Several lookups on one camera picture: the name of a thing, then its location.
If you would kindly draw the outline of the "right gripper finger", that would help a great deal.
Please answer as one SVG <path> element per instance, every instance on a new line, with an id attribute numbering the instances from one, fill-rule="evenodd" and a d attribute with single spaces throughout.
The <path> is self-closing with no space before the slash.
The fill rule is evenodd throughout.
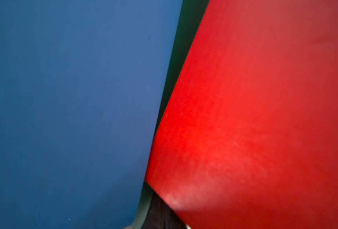
<path id="1" fill-rule="evenodd" d="M 186 224 L 154 193 L 142 229 L 186 229 Z"/>

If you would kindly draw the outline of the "red shoebox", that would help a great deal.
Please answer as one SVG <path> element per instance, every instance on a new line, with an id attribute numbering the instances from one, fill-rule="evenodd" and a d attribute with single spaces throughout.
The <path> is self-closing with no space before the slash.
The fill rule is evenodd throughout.
<path id="1" fill-rule="evenodd" d="M 146 180 L 193 229 L 338 229 L 338 1 L 210 1 Z"/>

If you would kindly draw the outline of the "blue shoebox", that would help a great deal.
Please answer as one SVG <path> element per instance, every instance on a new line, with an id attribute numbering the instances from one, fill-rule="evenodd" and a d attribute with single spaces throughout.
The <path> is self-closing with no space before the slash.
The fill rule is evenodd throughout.
<path id="1" fill-rule="evenodd" d="M 0 1 L 0 229 L 136 216 L 182 1 Z"/>

